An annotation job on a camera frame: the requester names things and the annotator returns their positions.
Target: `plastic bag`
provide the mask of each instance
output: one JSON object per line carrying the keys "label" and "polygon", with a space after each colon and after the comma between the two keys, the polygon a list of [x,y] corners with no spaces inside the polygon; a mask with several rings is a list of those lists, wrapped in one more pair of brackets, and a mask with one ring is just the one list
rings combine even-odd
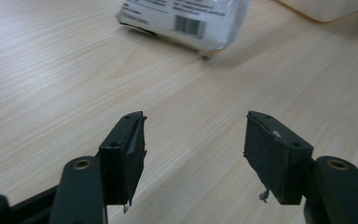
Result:
{"label": "plastic bag", "polygon": [[167,37],[208,55],[226,48],[241,28],[250,0],[125,0],[123,25]]}

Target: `barcode label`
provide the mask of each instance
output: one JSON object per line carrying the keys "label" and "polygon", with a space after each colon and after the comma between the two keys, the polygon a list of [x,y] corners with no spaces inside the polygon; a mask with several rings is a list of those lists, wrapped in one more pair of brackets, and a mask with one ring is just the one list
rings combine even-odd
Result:
{"label": "barcode label", "polygon": [[205,21],[197,21],[182,16],[175,17],[175,25],[173,27],[175,32],[183,35],[192,35],[198,39],[203,38],[205,28]]}

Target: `wood grain surface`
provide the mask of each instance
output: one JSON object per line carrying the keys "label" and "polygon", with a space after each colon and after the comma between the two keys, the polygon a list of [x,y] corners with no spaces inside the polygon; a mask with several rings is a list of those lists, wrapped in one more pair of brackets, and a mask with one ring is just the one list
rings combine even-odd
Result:
{"label": "wood grain surface", "polygon": [[358,12],[310,21],[254,0],[211,59],[120,27],[116,0],[0,0],[0,194],[11,204],[94,155],[121,116],[148,120],[133,207],[111,223],[305,223],[242,156],[246,114],[270,114],[358,167]]}

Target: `screw hole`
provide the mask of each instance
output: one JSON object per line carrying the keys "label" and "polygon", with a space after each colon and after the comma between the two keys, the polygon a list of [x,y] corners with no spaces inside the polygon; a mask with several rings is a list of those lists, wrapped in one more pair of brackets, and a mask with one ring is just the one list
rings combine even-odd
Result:
{"label": "screw hole", "polygon": [[120,148],[120,145],[118,143],[112,143],[110,144],[112,148]]}
{"label": "screw hole", "polygon": [[342,162],[342,161],[337,161],[337,160],[328,160],[327,161],[327,164],[330,165],[331,167],[337,169],[337,170],[348,170],[349,169],[349,166]]}
{"label": "screw hole", "polygon": [[87,169],[91,166],[91,161],[88,160],[81,160],[81,161],[77,161],[74,164],[74,169],[75,170],[84,170]]}

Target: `wooden table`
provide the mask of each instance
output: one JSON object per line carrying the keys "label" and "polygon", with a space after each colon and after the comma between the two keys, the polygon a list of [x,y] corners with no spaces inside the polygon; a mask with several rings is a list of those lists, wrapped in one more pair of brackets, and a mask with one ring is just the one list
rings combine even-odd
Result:
{"label": "wooden table", "polygon": [[358,13],[307,20],[254,0],[212,59],[120,27],[122,1],[0,0],[0,194],[18,203],[143,110],[145,170],[112,223],[304,223],[242,156],[249,110],[358,166]]}

